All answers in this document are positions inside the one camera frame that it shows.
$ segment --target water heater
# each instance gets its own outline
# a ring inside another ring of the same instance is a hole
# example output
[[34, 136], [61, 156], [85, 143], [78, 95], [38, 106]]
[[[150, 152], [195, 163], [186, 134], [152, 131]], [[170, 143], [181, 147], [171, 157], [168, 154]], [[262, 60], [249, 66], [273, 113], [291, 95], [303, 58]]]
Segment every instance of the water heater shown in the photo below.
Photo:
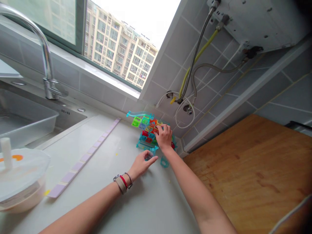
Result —
[[310, 32], [293, 0], [222, 0], [214, 17], [220, 21], [224, 14], [230, 17], [226, 30], [245, 48], [286, 48]]

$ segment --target human hand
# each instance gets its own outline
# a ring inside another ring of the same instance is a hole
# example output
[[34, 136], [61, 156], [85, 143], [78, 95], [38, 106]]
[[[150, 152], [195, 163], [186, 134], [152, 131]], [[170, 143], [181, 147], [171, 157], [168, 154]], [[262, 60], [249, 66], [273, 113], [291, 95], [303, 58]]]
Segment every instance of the human hand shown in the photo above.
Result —
[[171, 139], [172, 139], [172, 130], [169, 125], [162, 124], [161, 126], [156, 126], [158, 128], [159, 133], [156, 135], [157, 143], [160, 149], [163, 151], [165, 149], [170, 149], [171, 147]]
[[145, 150], [142, 153], [140, 153], [136, 159], [134, 160], [134, 163], [132, 164], [130, 170], [128, 171], [128, 174], [131, 176], [131, 179], [135, 181], [138, 177], [143, 175], [147, 169], [158, 159], [158, 156], [152, 157], [150, 160], [145, 161], [145, 159], [149, 156], [150, 151]]

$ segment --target red bracelet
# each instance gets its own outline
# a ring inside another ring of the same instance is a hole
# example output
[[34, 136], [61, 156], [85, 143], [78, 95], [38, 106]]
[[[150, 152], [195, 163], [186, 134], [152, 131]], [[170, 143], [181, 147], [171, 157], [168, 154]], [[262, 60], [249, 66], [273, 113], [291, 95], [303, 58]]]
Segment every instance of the red bracelet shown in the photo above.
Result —
[[124, 180], [123, 176], [120, 176], [120, 178], [123, 180], [124, 185], [126, 186], [126, 189], [128, 189], [127, 183], [126, 183], [126, 181]]

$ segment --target building facade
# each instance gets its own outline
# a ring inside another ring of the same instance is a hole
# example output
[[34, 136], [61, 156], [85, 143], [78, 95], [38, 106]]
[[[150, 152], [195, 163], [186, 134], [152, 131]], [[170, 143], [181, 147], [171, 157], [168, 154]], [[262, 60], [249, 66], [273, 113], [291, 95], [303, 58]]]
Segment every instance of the building facade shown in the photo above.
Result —
[[144, 35], [88, 0], [84, 56], [143, 88], [158, 54]]

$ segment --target purple tile strip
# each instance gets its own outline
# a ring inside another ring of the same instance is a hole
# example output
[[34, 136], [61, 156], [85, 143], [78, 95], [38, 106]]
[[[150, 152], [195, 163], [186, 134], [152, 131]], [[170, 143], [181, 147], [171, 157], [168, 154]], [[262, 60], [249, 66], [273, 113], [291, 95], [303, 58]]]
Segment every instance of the purple tile strip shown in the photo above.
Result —
[[84, 156], [82, 156], [82, 158], [80, 159], [80, 161], [87, 162], [87, 161], [91, 158], [91, 156], [92, 156], [92, 155], [85, 154]]
[[91, 148], [87, 151], [87, 153], [93, 154], [93, 153], [95, 152], [95, 150], [96, 150], [96, 148], [91, 147]]
[[[98, 139], [99, 142], [96, 142], [93, 146], [98, 145], [98, 147], [102, 144], [103, 141], [105, 141], [106, 137], [110, 134], [110, 132], [114, 129], [114, 127], [117, 125], [117, 123], [120, 121], [120, 118], [117, 118], [114, 123], [109, 128], [109, 131], [106, 131], [103, 133], [103, 135]], [[89, 159], [92, 157], [93, 153], [97, 150], [97, 148], [91, 147], [87, 153], [91, 154], [84, 154], [80, 161], [83, 161], [87, 163]], [[68, 183], [67, 185], [63, 184], [57, 184], [47, 195], [51, 198], [57, 198], [61, 193], [65, 190], [65, 188], [69, 185], [69, 183], [75, 178], [75, 176], [78, 174], [78, 172], [83, 168], [85, 163], [77, 162], [73, 167], [72, 170], [77, 171], [77, 173], [68, 172], [61, 180], [61, 182]]]
[[84, 166], [84, 163], [81, 162], [77, 162], [73, 167], [72, 167], [72, 171], [80, 171], [80, 169]]
[[57, 198], [67, 187], [67, 185], [57, 184], [47, 195], [48, 197]]
[[101, 145], [101, 142], [98, 142], [98, 141], [97, 141], [96, 143], [93, 144], [93, 147], [97, 148], [97, 147], [99, 147], [100, 145]]
[[72, 179], [76, 176], [76, 173], [68, 172], [62, 179], [61, 182], [70, 183]]

